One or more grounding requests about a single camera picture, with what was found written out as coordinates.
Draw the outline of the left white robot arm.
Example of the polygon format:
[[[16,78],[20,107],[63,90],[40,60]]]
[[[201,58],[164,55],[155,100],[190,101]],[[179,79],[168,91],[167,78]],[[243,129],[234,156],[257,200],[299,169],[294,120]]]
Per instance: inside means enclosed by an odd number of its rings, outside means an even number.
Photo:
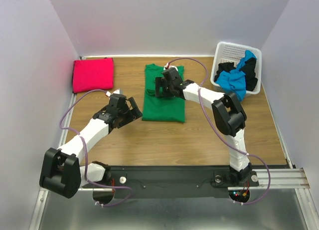
[[[108,105],[95,113],[82,131],[76,131],[76,135],[58,149],[45,152],[39,185],[68,199],[86,184],[115,189],[110,167],[100,162],[88,163],[88,153],[114,129],[141,116],[133,97],[111,94]]]

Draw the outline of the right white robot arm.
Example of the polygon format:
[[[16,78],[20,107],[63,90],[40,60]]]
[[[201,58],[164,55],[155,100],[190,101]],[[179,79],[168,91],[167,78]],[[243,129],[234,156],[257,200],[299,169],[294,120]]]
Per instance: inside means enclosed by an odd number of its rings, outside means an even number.
[[[215,92],[191,80],[182,80],[177,68],[164,69],[155,78],[155,97],[177,97],[200,104],[203,112],[211,108],[213,130],[229,149],[229,179],[234,185],[245,182],[252,171],[244,140],[246,113],[235,93]]]

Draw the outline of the green t shirt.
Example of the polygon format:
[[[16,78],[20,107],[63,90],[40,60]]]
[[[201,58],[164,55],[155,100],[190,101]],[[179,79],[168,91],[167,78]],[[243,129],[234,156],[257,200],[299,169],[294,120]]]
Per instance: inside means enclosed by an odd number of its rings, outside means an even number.
[[[185,101],[177,97],[155,97],[155,78],[162,77],[163,67],[147,64],[145,67],[145,95],[143,121],[185,122]]]

